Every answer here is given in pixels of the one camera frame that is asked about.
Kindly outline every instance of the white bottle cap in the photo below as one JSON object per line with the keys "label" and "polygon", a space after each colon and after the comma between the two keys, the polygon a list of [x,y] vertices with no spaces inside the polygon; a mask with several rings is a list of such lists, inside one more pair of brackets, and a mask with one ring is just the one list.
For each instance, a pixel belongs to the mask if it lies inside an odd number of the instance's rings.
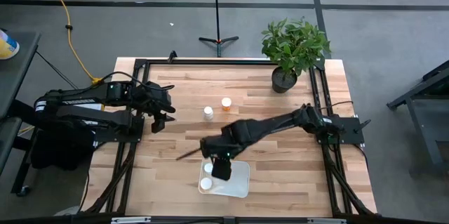
{"label": "white bottle cap", "polygon": [[213,169],[213,164],[206,164],[204,166],[204,171],[207,173],[212,173],[212,169]]}
{"label": "white bottle cap", "polygon": [[231,106],[231,99],[230,98],[223,98],[222,99],[222,106],[224,107],[230,107]]}
{"label": "white bottle cap", "polygon": [[203,178],[201,179],[200,186],[203,190],[209,190],[212,187],[212,180],[210,178]]}
{"label": "white bottle cap", "polygon": [[211,107],[205,107],[204,108],[204,114],[205,115],[211,115],[213,113],[213,110]]}

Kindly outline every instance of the wooden table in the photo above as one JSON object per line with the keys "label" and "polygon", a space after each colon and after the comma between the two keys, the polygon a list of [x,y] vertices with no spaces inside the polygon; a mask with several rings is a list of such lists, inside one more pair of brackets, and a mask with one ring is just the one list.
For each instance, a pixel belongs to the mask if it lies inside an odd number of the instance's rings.
{"label": "wooden table", "polygon": [[[134,60],[118,58],[115,71],[131,74]],[[278,94],[271,88],[273,69],[274,66],[269,65],[151,65],[151,81],[162,86],[175,85],[169,93],[177,110],[173,114],[176,121],[168,122],[162,132],[152,134],[152,119],[145,120],[144,136],[135,156],[126,214],[331,216],[321,148],[313,135],[300,128],[267,136],[236,158],[250,164],[250,192],[244,199],[199,193],[201,154],[175,161],[181,154],[198,148],[202,137],[219,134],[220,128],[229,122],[265,119],[292,112],[303,103],[313,104],[308,73],[303,72],[287,93]],[[342,61],[327,60],[326,74],[332,103],[351,100]],[[114,80],[124,79],[126,77],[114,75]],[[232,108],[228,112],[221,109],[223,97],[232,99]],[[212,122],[203,120],[205,106],[214,109]],[[334,113],[350,117],[354,114],[352,104],[334,106]],[[93,155],[85,209],[110,181],[116,149],[116,143],[107,143]],[[363,155],[354,146],[343,145],[342,156],[348,183],[375,212]],[[117,192],[116,201],[121,189]],[[343,209],[339,186],[337,197]]]}

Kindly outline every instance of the black plant pot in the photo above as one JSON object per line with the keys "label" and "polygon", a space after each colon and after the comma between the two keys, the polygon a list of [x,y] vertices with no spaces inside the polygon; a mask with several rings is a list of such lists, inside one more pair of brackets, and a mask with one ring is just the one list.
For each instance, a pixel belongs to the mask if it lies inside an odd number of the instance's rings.
{"label": "black plant pot", "polygon": [[294,87],[297,81],[296,73],[286,74],[281,67],[273,70],[272,74],[272,88],[277,93],[285,93],[289,88]]}

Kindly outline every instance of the concrete floor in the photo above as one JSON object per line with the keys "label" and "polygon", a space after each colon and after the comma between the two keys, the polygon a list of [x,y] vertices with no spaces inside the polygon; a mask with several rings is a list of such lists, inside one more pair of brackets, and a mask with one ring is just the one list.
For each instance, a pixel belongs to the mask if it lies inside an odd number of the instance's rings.
{"label": "concrete floor", "polygon": [[[213,0],[122,0],[213,2]],[[313,0],[221,0],[222,2],[312,3]],[[449,0],[321,0],[324,4],[449,5]],[[0,27],[42,33],[39,51],[76,85],[89,80],[70,53],[63,9],[58,6],[0,6]],[[197,37],[215,37],[213,8],[70,7],[73,42],[86,67],[97,77],[111,72],[118,56],[214,57],[215,49]],[[260,32],[271,20],[305,16],[316,23],[314,10],[220,9],[222,37],[240,40],[223,50],[224,57],[263,57]],[[372,119],[364,129],[370,178],[379,213],[384,216],[449,220],[449,188],[445,178],[411,178],[408,169],[421,161],[420,147],[408,111],[392,112],[385,104],[401,95],[427,71],[449,57],[449,12],[324,11],[333,58],[344,61],[356,113]],[[69,88],[41,58],[35,57],[19,99],[33,103],[50,88]],[[79,203],[88,165],[74,172],[54,168],[33,171],[28,197],[9,195],[19,164],[13,152],[0,177],[0,218],[48,216]]]}

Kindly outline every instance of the tripod stand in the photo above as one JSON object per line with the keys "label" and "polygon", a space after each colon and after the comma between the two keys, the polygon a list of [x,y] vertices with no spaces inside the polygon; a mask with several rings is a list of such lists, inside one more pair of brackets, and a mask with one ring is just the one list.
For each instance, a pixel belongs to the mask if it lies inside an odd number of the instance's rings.
{"label": "tripod stand", "polygon": [[239,37],[230,37],[226,39],[220,39],[220,19],[218,18],[218,0],[215,0],[215,12],[217,16],[217,39],[209,39],[209,38],[203,38],[199,37],[200,41],[209,41],[214,43],[217,46],[217,57],[222,57],[222,45],[226,41],[236,41],[239,39]]}

